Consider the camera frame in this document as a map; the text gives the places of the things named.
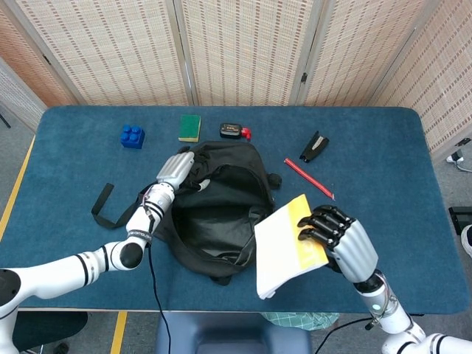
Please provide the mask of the left silver and black robot hand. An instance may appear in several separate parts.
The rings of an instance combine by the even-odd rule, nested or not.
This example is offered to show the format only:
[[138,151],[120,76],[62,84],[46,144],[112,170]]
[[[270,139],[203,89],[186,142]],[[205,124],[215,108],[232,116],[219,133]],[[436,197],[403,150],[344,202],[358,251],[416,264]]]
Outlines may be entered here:
[[205,190],[211,180],[205,178],[197,181],[192,175],[195,154],[191,150],[171,156],[156,176],[156,188],[176,193],[181,191],[200,192]]

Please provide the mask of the right silver and black robot hand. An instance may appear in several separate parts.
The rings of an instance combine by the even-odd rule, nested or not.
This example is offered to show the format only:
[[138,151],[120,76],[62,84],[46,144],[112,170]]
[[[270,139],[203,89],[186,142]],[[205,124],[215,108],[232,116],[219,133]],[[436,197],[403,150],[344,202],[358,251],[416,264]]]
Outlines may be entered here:
[[366,282],[378,264],[377,252],[360,221],[332,205],[321,205],[297,224],[299,240],[312,239],[331,254],[332,268],[353,284]]

